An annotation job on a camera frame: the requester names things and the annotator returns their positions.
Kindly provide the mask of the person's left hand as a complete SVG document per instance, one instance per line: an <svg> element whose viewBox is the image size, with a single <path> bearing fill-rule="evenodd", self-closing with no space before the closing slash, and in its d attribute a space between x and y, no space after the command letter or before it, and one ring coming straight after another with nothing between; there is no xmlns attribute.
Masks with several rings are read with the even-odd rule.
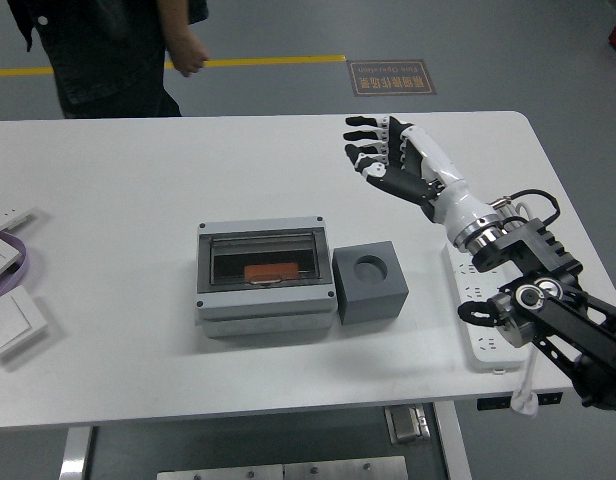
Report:
<svg viewBox="0 0 616 480"><path fill-rule="evenodd" d="M184 77L198 73L209 60L205 45L189 30L176 33L168 49L174 68Z"/></svg>

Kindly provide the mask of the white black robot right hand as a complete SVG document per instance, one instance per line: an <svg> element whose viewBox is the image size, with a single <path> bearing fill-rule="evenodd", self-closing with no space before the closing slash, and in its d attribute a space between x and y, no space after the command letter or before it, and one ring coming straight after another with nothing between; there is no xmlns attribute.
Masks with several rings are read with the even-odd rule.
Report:
<svg viewBox="0 0 616 480"><path fill-rule="evenodd" d="M413 203L445 227L459 250L476 253L503 236L494 208L471 194L467 180L421 127L384 116L351 116L343 135L354 170L375 188Z"/></svg>

